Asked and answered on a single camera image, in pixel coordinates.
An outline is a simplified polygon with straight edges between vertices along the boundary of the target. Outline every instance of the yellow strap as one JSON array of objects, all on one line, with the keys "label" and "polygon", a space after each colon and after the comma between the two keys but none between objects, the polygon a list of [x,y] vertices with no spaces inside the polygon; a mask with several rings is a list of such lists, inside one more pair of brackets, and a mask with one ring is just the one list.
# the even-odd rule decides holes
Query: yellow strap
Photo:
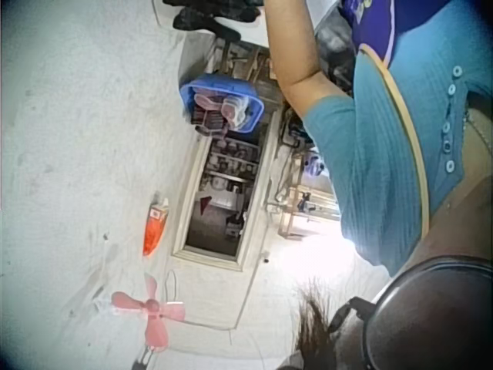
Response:
[{"label": "yellow strap", "polygon": [[416,172],[418,173],[419,190],[421,195],[421,239],[423,239],[430,230],[430,199],[428,196],[428,181],[426,179],[426,171],[424,169],[423,153],[421,152],[418,135],[414,129],[413,121],[411,119],[411,115],[409,114],[409,110],[407,110],[406,103],[404,102],[404,99],[402,98],[399,88],[392,78],[391,73],[380,60],[377,53],[369,45],[361,44],[360,50],[373,60],[378,68],[378,71],[382,75],[388,92],[391,94],[395,107],[399,113],[401,122],[404,125],[409,143],[411,144],[414,164],[416,166]]}]

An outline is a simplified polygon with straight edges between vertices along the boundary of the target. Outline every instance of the white table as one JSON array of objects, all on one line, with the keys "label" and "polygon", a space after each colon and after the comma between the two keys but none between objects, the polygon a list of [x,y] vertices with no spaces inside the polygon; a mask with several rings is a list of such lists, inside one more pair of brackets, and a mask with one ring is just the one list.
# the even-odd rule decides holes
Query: white table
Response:
[{"label": "white table", "polygon": [[[173,19],[179,13],[181,7],[165,5],[162,0],[153,0],[153,2],[159,25],[166,29],[172,29]],[[317,27],[329,8],[334,5],[335,2],[337,2],[337,0],[307,0],[314,28]],[[254,23],[236,22],[226,18],[216,18],[216,20],[222,25],[238,31],[241,34],[242,41],[251,42],[268,48],[269,41],[267,39],[265,12],[263,8],[260,11],[262,14]]]}]

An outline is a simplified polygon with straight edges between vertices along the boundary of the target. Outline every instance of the glasses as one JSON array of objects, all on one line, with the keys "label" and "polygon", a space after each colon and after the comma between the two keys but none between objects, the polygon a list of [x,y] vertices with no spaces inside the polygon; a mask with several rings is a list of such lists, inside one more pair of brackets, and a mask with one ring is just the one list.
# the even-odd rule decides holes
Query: glasses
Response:
[{"label": "glasses", "polygon": [[473,362],[491,362],[492,277],[491,262],[482,259],[426,261],[390,283],[377,303],[350,299],[329,332],[355,310],[364,322],[361,354],[368,370],[475,368]]}]

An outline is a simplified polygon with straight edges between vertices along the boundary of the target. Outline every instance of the purple apron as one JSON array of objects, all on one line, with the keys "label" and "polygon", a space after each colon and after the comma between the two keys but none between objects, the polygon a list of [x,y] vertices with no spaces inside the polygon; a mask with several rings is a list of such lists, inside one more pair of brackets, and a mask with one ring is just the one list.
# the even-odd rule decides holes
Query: purple apron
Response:
[{"label": "purple apron", "polygon": [[397,37],[418,27],[450,0],[344,0],[341,14],[357,49],[369,45],[388,67]]}]

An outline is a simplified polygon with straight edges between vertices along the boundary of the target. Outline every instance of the shirt button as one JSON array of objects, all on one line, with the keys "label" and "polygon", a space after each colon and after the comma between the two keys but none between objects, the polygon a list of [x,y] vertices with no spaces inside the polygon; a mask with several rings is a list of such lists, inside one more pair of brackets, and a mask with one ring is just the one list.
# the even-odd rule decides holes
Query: shirt button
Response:
[{"label": "shirt button", "polygon": [[448,95],[449,96],[454,96],[455,94],[455,85],[452,83],[449,87],[448,87]]},{"label": "shirt button", "polygon": [[456,79],[458,79],[459,77],[461,77],[462,76],[462,67],[455,66],[454,69],[452,70],[452,75],[454,75],[454,77]]},{"label": "shirt button", "polygon": [[441,131],[443,134],[450,133],[450,122],[445,122],[444,125],[441,127]]},{"label": "shirt button", "polygon": [[452,144],[450,144],[450,141],[448,140],[444,141],[443,150],[445,154],[449,154],[451,152]]},{"label": "shirt button", "polygon": [[445,166],[445,169],[447,170],[448,173],[452,173],[455,171],[455,162],[453,160],[449,160],[447,162],[447,165]]}]

